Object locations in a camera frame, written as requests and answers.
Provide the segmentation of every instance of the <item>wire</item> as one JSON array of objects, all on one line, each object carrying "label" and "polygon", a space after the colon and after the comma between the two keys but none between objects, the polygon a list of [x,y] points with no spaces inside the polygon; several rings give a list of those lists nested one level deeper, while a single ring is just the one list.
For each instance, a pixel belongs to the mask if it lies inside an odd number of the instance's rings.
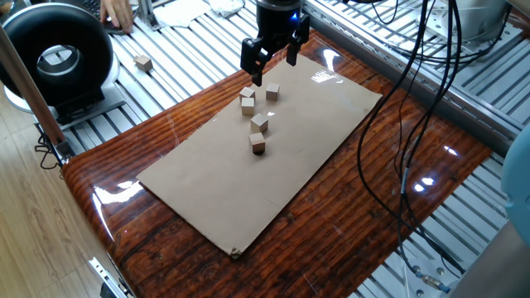
[{"label": "wire", "polygon": [[452,256],[450,256],[447,252],[445,252],[437,243],[435,243],[432,239],[428,238],[424,231],[423,231],[423,228],[420,229],[420,231],[418,231],[416,228],[414,228],[413,226],[411,226],[411,224],[405,222],[404,220],[402,220],[401,216],[398,216],[397,214],[395,214],[374,192],[373,190],[370,188],[370,186],[368,185],[368,182],[366,181],[365,177],[364,177],[364,174],[363,174],[363,167],[362,167],[362,161],[361,161],[361,156],[362,156],[362,146],[363,146],[363,142],[364,142],[364,138],[366,137],[366,134],[368,133],[368,130],[369,130],[369,127],[371,126],[371,124],[373,123],[374,119],[377,117],[379,111],[381,110],[381,108],[384,106],[384,104],[390,99],[390,97],[396,92],[396,90],[399,88],[399,86],[402,84],[402,82],[405,80],[405,78],[407,77],[407,74],[408,72],[410,71],[411,67],[412,67],[412,64],[414,62],[414,60],[416,59],[416,54],[417,54],[417,51],[419,49],[419,46],[422,42],[422,38],[424,37],[425,35],[425,30],[426,30],[426,10],[427,10],[427,6],[428,6],[428,1],[427,0],[424,0],[422,2],[422,12],[421,12],[421,16],[420,16],[420,25],[419,25],[419,29],[418,29],[418,35],[417,35],[417,39],[416,39],[416,43],[414,45],[414,51],[412,52],[412,57],[411,59],[408,61],[407,63],[407,66],[405,67],[404,71],[402,72],[402,75],[401,77],[399,78],[399,80],[397,81],[397,83],[394,85],[394,87],[391,89],[391,91],[385,96],[383,97],[377,104],[376,104],[376,107],[371,115],[371,117],[369,118],[369,120],[367,121],[365,127],[364,127],[364,130],[362,131],[361,133],[361,136],[359,138],[359,144],[358,144],[358,150],[357,150],[357,168],[358,168],[358,171],[359,171],[359,178],[361,179],[361,182],[363,183],[363,186],[364,188],[368,191],[368,193],[385,209],[387,210],[394,218],[396,218],[399,222],[399,224],[403,224],[405,225],[406,227],[408,227],[409,229],[411,229],[414,233],[417,233],[419,234],[421,237],[423,237],[427,243],[429,243],[430,246],[433,247],[433,249],[435,249],[437,252],[439,252],[441,255],[443,255],[444,257],[447,258],[448,261],[451,262],[451,264],[454,262],[456,264],[456,267],[458,266],[458,263],[456,263],[456,261],[454,261],[454,259],[452,258]]},{"label": "wire", "polygon": [[[393,8],[392,6],[388,5],[378,5],[378,7],[386,7],[386,8]],[[408,9],[408,10],[417,10],[417,7],[400,7],[399,9]],[[474,11],[474,10],[483,10],[483,9],[491,9],[491,7],[468,7],[468,8],[461,8],[459,9],[461,12],[468,12],[468,11]],[[435,8],[433,9],[434,12],[444,12],[445,8]]]},{"label": "wire", "polygon": [[456,276],[458,278],[462,278],[462,276],[456,275],[456,273],[454,273],[451,269],[449,269],[449,267],[446,265],[446,261],[444,260],[444,257],[440,256],[440,258],[441,258],[441,263],[444,264],[444,267],[447,269],[447,271],[450,274],[452,274],[452,275],[454,275],[454,276]]},{"label": "wire", "polygon": [[60,172],[60,175],[59,175],[59,178],[63,179],[62,175],[63,175],[63,169],[62,169],[62,165],[59,163],[59,162],[56,162],[53,166],[45,166],[44,165],[44,162],[46,161],[46,158],[48,157],[48,154],[53,154],[56,158],[56,160],[59,160],[58,159],[58,156],[53,152],[53,149],[51,148],[51,143],[50,143],[50,139],[48,138],[48,136],[42,132],[40,129],[38,129],[37,127],[37,130],[41,133],[41,136],[39,137],[39,139],[37,140],[37,144],[38,145],[35,145],[34,147],[34,150],[35,152],[42,152],[44,153],[44,156],[42,157],[41,159],[41,169],[43,170],[53,170],[55,169],[57,166],[59,167],[59,172]]},{"label": "wire", "polygon": [[[429,108],[429,110],[427,111],[427,113],[425,113],[422,118],[420,119],[420,121],[418,121],[418,123],[416,124],[416,126],[412,129],[411,133],[409,134],[408,138],[407,138],[407,143],[405,144],[405,147],[403,148],[403,152],[402,152],[402,160],[401,160],[401,164],[400,164],[400,171],[402,172],[403,169],[403,163],[404,163],[404,156],[406,154],[406,151],[407,151],[407,148],[408,148],[408,145],[412,139],[412,135],[414,134],[414,132],[417,130],[417,128],[421,125],[421,123],[423,122],[423,120],[426,120],[424,122],[424,125],[423,125],[423,129],[422,131],[420,132],[420,135],[418,136],[417,138],[417,141],[415,142],[414,144],[414,147],[411,151],[411,154],[409,155],[409,158],[407,160],[407,167],[404,171],[404,174],[403,174],[403,178],[402,180],[405,181],[402,183],[403,185],[403,188],[402,188],[402,199],[404,199],[407,203],[407,208],[409,209],[409,214],[412,216],[412,218],[414,219],[415,221],[415,224],[417,225],[417,227],[419,228],[421,234],[423,236],[426,236],[425,235],[425,229],[422,227],[421,224],[418,223],[417,221],[417,218],[416,216],[414,215],[414,213],[412,212],[412,208],[410,207],[410,203],[408,202],[408,197],[407,197],[407,192],[406,192],[406,180],[407,180],[407,173],[408,173],[408,169],[410,168],[410,165],[412,163],[412,158],[414,156],[414,153],[416,152],[416,149],[418,148],[419,146],[419,143],[421,142],[421,139],[423,137],[423,134],[425,133],[426,131],[426,127],[428,125],[428,121],[430,120],[431,118],[431,115],[433,113],[433,110],[434,108],[436,107],[436,105],[441,101],[441,99],[443,99],[444,95],[446,94],[446,92],[449,90],[450,86],[452,85],[452,82],[454,81],[455,77],[456,77],[456,74],[458,72],[458,64],[460,62],[460,54],[461,54],[461,45],[462,45],[462,37],[461,37],[461,23],[460,23],[460,14],[458,13],[458,7],[456,6],[456,3],[455,3],[455,0],[450,0],[449,1],[449,10],[450,10],[450,15],[452,16],[453,13],[455,14],[455,19],[456,19],[456,27],[457,27],[457,39],[458,39],[458,42],[457,42],[457,49],[456,49],[456,63],[455,63],[455,68],[453,69],[453,73],[451,74],[451,77],[450,77],[450,80],[449,82],[447,83],[447,86],[446,86],[446,80],[447,80],[447,76],[449,74],[449,68],[450,68],[450,64],[447,63],[446,65],[446,70],[444,72],[444,77],[442,79],[442,82],[441,82],[441,86],[440,88],[438,89],[438,93],[436,94],[436,97],[435,97],[435,101],[434,103],[432,104],[432,106]],[[449,19],[449,28],[452,28],[452,17]],[[452,32],[449,34],[449,38],[448,38],[448,44],[451,44],[452,42]],[[451,58],[451,47],[448,46],[447,47],[447,59],[449,60]],[[438,246],[438,248],[435,248],[435,250],[437,252],[439,252],[442,257],[444,257],[445,259],[447,259],[447,261],[453,265],[455,268],[457,268],[460,273],[464,274],[465,270],[460,266],[460,264],[452,257],[450,256],[445,250],[443,250],[442,248],[440,248]]]},{"label": "wire", "polygon": [[[429,11],[429,14],[427,15],[426,17],[426,22],[428,21],[428,18],[429,16],[431,15],[431,10]],[[448,49],[448,56],[451,55],[451,49]],[[418,66],[418,71],[416,72],[415,76],[414,76],[414,79],[417,75],[417,73],[419,72],[419,69],[421,68],[421,61],[420,61],[420,65]],[[408,92],[410,92],[410,89],[412,88],[412,83],[413,81],[411,82],[411,85],[409,86],[409,90]],[[398,154],[399,154],[399,148],[401,148],[401,139],[402,139],[402,119],[401,119],[401,107],[402,105],[404,104],[405,100],[407,99],[407,97],[405,97],[402,101],[402,104],[400,105],[400,111],[399,111],[399,124],[400,124],[400,142],[399,142],[399,147],[398,147],[398,150],[397,150],[397,153],[396,153],[396,156],[394,157],[394,170],[396,170],[396,172],[398,172],[398,170],[396,169],[396,165],[395,165],[395,161],[398,157]],[[397,174],[399,177],[400,177],[400,180],[402,180],[401,176],[402,176],[402,172],[398,172]],[[406,203],[407,205],[407,209],[408,209],[408,217],[409,217],[409,221],[411,224],[415,224],[419,230],[420,230],[420,236],[422,236],[428,243],[429,243],[429,246],[431,246],[436,252],[438,252],[442,257],[448,257],[450,260],[451,260],[451,263],[456,263],[456,261],[454,259],[452,259],[452,257],[443,249],[441,248],[437,243],[435,243],[434,241],[430,240],[426,235],[425,235],[425,230],[424,228],[421,226],[421,224],[419,223],[416,215],[414,214],[414,211],[412,210],[411,208],[411,205],[410,205],[410,202],[408,201],[408,197],[407,197],[407,194],[406,194],[406,177],[404,178],[405,181],[402,180],[402,194],[400,195],[400,198],[399,198],[399,218],[401,219],[402,218],[402,205],[403,205],[403,202]],[[417,273],[413,267],[410,266],[410,264],[408,263],[408,260],[407,260],[407,256],[405,255],[405,252],[403,250],[403,244],[402,244],[402,239],[401,239],[401,221],[398,220],[398,234],[397,234],[397,239],[398,239],[398,245],[399,245],[399,249],[401,251],[401,254],[402,254],[402,258],[403,260],[405,261],[405,263],[407,264],[407,266],[409,267],[409,269],[411,269],[412,272],[414,272],[415,274]]]},{"label": "wire", "polygon": [[[429,14],[426,17],[426,21],[429,20],[429,17],[431,16],[432,8],[434,7],[435,3],[436,3],[436,0],[434,0],[432,2],[431,9],[429,10]],[[424,53],[424,50],[423,50],[424,49],[423,48],[424,45],[425,45],[424,44],[424,40],[422,39],[422,54]],[[402,123],[402,116],[401,116],[402,115],[402,108],[403,108],[403,105],[405,104],[405,102],[407,101],[408,95],[412,92],[412,86],[414,85],[414,81],[416,80],[417,74],[419,74],[420,69],[422,68],[422,64],[423,64],[423,60],[420,60],[420,64],[417,67],[416,73],[412,77],[410,85],[408,85],[407,93],[405,94],[405,97],[403,98],[401,104],[399,105],[399,111],[398,111],[398,114],[397,114],[398,115],[398,119],[399,119],[399,143],[398,143],[398,146],[397,146],[396,155],[394,156],[393,165],[394,165],[394,170],[396,171],[396,175],[397,175],[397,177],[399,177],[400,181],[402,179],[402,172],[398,170],[398,166],[396,165],[396,163],[397,163],[397,160],[398,160],[399,152],[401,150],[402,135],[403,135],[403,123]]]},{"label": "wire", "polygon": [[372,8],[375,11],[375,14],[378,16],[378,19],[381,23],[385,25],[390,25],[394,20],[396,19],[396,15],[398,14],[398,6],[399,6],[399,0],[396,0],[396,6],[394,7],[394,15],[392,16],[392,19],[388,22],[383,21],[383,19],[379,16],[378,10],[375,8],[375,4],[372,3]]},{"label": "wire", "polygon": [[[417,39],[416,39],[416,44],[414,45],[414,49],[415,51],[417,51],[420,47],[420,44],[421,44],[421,40],[423,38],[423,34],[425,32],[425,29],[426,29],[426,24],[425,24],[425,19],[426,19],[426,9],[427,9],[427,1],[424,0],[423,1],[423,4],[422,4],[422,12],[421,12],[421,21],[420,21],[420,26],[419,26],[419,29],[418,29],[418,35],[417,35]],[[369,127],[371,126],[371,124],[373,123],[373,120],[377,117],[379,111],[381,110],[381,108],[384,106],[384,104],[390,99],[390,97],[396,92],[396,90],[399,88],[399,86],[401,85],[401,83],[405,80],[405,78],[407,77],[407,73],[408,71],[411,69],[412,67],[412,64],[414,62],[414,59],[410,59],[407,63],[407,66],[405,67],[405,70],[402,72],[402,75],[401,77],[399,78],[399,80],[397,81],[397,83],[394,85],[394,87],[390,90],[390,92],[384,96],[375,106],[375,109],[372,113],[372,116],[369,118],[369,120],[367,121],[363,131],[361,132],[361,135],[360,135],[360,138],[359,138],[359,144],[358,144],[358,147],[357,147],[357,169],[359,171],[359,178],[361,179],[361,182],[363,183],[363,186],[364,188],[368,191],[368,193],[385,209],[387,210],[394,218],[396,218],[398,221],[402,221],[401,218],[398,217],[397,214],[395,214],[374,192],[373,190],[370,188],[370,186],[368,185],[368,182],[366,181],[366,179],[364,178],[364,174],[363,174],[363,167],[362,167],[362,161],[361,161],[361,156],[362,156],[362,147],[363,147],[363,141],[364,141],[364,138],[366,137],[366,134],[368,133],[368,130],[369,130]],[[411,229],[412,231],[416,231],[415,228],[413,228],[410,224],[408,223],[405,223],[403,222],[403,224],[405,224],[409,229]]]}]

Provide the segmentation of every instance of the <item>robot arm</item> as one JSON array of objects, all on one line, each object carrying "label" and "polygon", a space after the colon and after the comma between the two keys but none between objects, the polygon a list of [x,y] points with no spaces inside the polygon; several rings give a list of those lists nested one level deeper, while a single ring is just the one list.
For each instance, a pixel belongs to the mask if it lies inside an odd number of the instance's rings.
[{"label": "robot arm", "polygon": [[303,0],[258,0],[258,37],[243,40],[241,68],[262,85],[265,64],[274,53],[287,47],[287,63],[296,64],[301,45],[309,40],[309,16],[301,16]]}]

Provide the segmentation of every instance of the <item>person's hand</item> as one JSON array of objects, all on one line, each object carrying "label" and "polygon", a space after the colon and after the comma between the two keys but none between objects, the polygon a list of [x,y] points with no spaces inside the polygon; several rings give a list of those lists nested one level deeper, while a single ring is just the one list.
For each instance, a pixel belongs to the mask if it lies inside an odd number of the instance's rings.
[{"label": "person's hand", "polygon": [[99,8],[101,22],[106,22],[107,17],[115,27],[122,27],[125,33],[133,28],[133,9],[128,0],[101,0]]}]

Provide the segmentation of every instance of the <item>wooden pole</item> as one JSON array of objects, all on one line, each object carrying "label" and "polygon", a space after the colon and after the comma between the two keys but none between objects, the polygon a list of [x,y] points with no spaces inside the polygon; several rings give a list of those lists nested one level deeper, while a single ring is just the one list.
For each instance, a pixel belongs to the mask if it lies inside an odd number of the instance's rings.
[{"label": "wooden pole", "polygon": [[27,101],[27,104],[41,124],[44,133],[50,138],[51,143],[58,147],[65,142],[65,135],[53,118],[50,109],[48,109],[46,102],[42,98],[41,91],[36,87],[35,82],[27,71],[26,66],[22,63],[17,50],[15,50],[2,26],[0,26],[0,63],[21,92],[22,97]]}]

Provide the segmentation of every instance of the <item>cable bundle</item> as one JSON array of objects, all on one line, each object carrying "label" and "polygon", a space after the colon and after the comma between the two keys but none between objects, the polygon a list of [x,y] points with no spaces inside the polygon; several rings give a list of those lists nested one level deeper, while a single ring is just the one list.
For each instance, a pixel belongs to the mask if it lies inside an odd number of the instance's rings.
[{"label": "cable bundle", "polygon": [[[411,163],[412,163],[412,159],[413,159],[413,157],[414,157],[414,155],[416,153],[417,148],[420,145],[420,142],[422,141],[423,135],[425,134],[426,128],[428,126],[429,121],[431,120],[431,116],[432,116],[432,114],[433,114],[433,112],[434,112],[434,110],[436,108],[436,105],[444,98],[444,96],[446,95],[447,91],[449,90],[449,88],[453,84],[453,82],[455,80],[455,77],[456,77],[456,74],[458,73],[459,66],[462,65],[462,64],[469,64],[469,63],[477,60],[481,56],[488,54],[494,48],[495,44],[500,40],[500,37],[501,37],[501,35],[502,35],[503,31],[504,31],[504,27],[506,25],[506,22],[508,20],[508,16],[509,16],[509,13],[510,13],[510,11],[507,12],[506,17],[504,18],[503,26],[502,26],[498,36],[495,38],[493,44],[487,50],[482,50],[480,52],[477,52],[477,53],[471,54],[471,55],[462,55],[461,54],[462,53],[462,25],[461,25],[461,22],[460,22],[460,14],[459,14],[459,11],[458,11],[456,0],[449,0],[448,1],[448,8],[447,8],[448,9],[448,13],[449,13],[448,14],[449,15],[449,18],[448,18],[448,22],[449,22],[448,28],[449,29],[448,29],[448,32],[447,32],[448,38],[447,38],[447,46],[446,46],[447,55],[446,55],[445,58],[440,58],[440,57],[433,57],[433,56],[423,55],[423,44],[424,44],[423,37],[424,37],[425,31],[426,31],[426,24],[427,24],[427,20],[428,20],[429,16],[431,15],[431,12],[432,12],[432,9],[434,7],[434,4],[435,4],[436,0],[434,0],[432,2],[432,5],[431,5],[431,8],[430,8],[429,11],[427,11],[428,2],[429,2],[428,0],[423,0],[423,2],[422,2],[422,12],[421,12],[421,16],[420,16],[419,28],[418,28],[418,33],[417,33],[417,38],[416,38],[416,42],[415,42],[414,48],[413,48],[413,50],[404,51],[404,52],[407,53],[407,56],[410,57],[410,59],[409,59],[409,61],[407,63],[407,66],[405,67],[404,71],[401,74],[401,77],[399,78],[397,83],[394,85],[392,90],[386,96],[384,96],[383,99],[381,99],[378,102],[378,104],[376,105],[376,107],[374,109],[374,112],[372,113],[372,116],[369,118],[368,122],[366,123],[366,126],[364,127],[364,130],[361,132],[361,136],[360,136],[359,144],[358,144],[358,148],[357,148],[357,168],[358,168],[358,171],[359,171],[359,177],[360,177],[360,179],[361,179],[361,181],[363,183],[364,188],[370,193],[370,195],[380,205],[383,206],[384,209],[386,209],[394,218],[397,219],[398,243],[399,243],[399,252],[401,254],[401,257],[405,261],[405,263],[406,263],[407,267],[409,268],[409,270],[411,270],[414,274],[416,274],[417,277],[420,277],[424,281],[428,280],[431,277],[430,276],[424,276],[418,270],[413,268],[412,265],[410,264],[410,262],[408,261],[407,256],[405,255],[405,252],[403,250],[402,233],[401,233],[402,225],[406,226],[407,228],[411,229],[414,233],[417,233],[419,236],[424,238],[427,241],[427,243],[429,243],[429,245],[436,252],[440,253],[441,260],[442,260],[442,262],[444,262],[444,264],[445,264],[445,260],[447,260],[453,267],[455,267],[460,272],[460,274],[464,274],[465,270],[438,243],[436,243],[434,240],[432,240],[432,239],[430,239],[429,237],[426,236],[425,229],[419,223],[417,217],[415,216],[414,212],[412,211],[410,202],[408,200],[408,196],[407,196],[407,174],[409,172],[409,169],[410,169],[410,166],[411,166]],[[392,18],[392,20],[390,22],[392,22],[393,19],[395,18],[395,15],[397,13],[397,9],[398,9],[398,0],[396,2],[396,7],[395,7],[395,11],[394,11],[394,17]],[[380,18],[379,18],[379,20],[383,24],[390,23],[390,22],[383,22],[383,20],[381,20]],[[453,44],[453,35],[454,35],[453,22],[455,22],[455,27],[456,27],[456,32],[455,32],[456,43],[455,44]],[[456,45],[456,51],[455,52],[453,52],[453,46],[454,45]],[[419,51],[420,47],[422,48],[422,53],[418,54],[418,51]],[[378,116],[379,111],[383,108],[385,103],[390,99],[390,97],[401,86],[401,84],[403,83],[403,81],[407,77],[408,72],[411,70],[412,65],[413,65],[415,60],[419,60],[418,69],[417,69],[416,73],[414,74],[414,76],[412,78],[411,84],[408,87],[407,95],[402,100],[402,103],[401,103],[401,105],[399,107],[399,122],[400,122],[399,123],[399,125],[400,125],[399,130],[400,130],[400,136],[399,136],[398,151],[396,153],[396,156],[394,157],[394,170],[396,171],[397,176],[399,177],[400,181],[402,182],[402,188],[401,188],[401,194],[400,194],[400,200],[399,200],[399,210],[398,210],[398,214],[396,214],[372,191],[372,189],[368,185],[368,182],[365,180],[364,174],[363,174],[362,161],[361,161],[361,151],[362,151],[362,147],[363,147],[364,138],[366,137],[366,134],[367,134],[370,126],[372,125],[374,119]],[[440,88],[438,89],[438,91],[436,93],[436,96],[434,98],[433,104],[429,107],[429,109],[426,111],[426,113],[424,113],[422,115],[420,120],[416,123],[416,125],[414,126],[414,128],[411,130],[411,132],[409,133],[409,135],[407,137],[407,140],[405,142],[405,146],[404,146],[404,148],[402,149],[402,152],[401,152],[401,157],[399,158],[400,162],[399,162],[399,166],[398,166],[397,165],[397,160],[398,160],[399,153],[400,153],[399,151],[400,151],[401,145],[402,145],[402,118],[401,118],[402,106],[403,106],[405,100],[407,99],[408,95],[411,92],[411,89],[412,89],[412,86],[413,86],[414,81],[416,79],[417,73],[420,71],[420,68],[422,67],[422,63],[423,62],[436,62],[436,63],[439,63],[439,64],[443,64],[443,65],[445,65],[445,69],[444,69],[443,77],[442,77],[442,80],[441,80],[441,83],[440,83]],[[420,128],[420,127],[422,127],[422,128],[421,128],[421,130],[420,130],[420,132],[418,134],[418,137],[416,138],[416,141],[413,142],[412,141],[412,136],[416,132],[416,130],[418,130],[418,128]],[[410,149],[411,145],[412,145],[412,149],[410,150],[410,153],[408,154],[408,156],[406,156],[406,152],[408,152],[408,150]],[[408,211],[409,222],[410,223],[408,223],[407,221],[402,219],[402,212],[403,212],[403,209],[405,209],[405,208]],[[438,290],[444,291],[444,292],[449,292],[449,290],[450,290],[447,286],[445,286],[443,284],[438,285],[436,288]]]}]

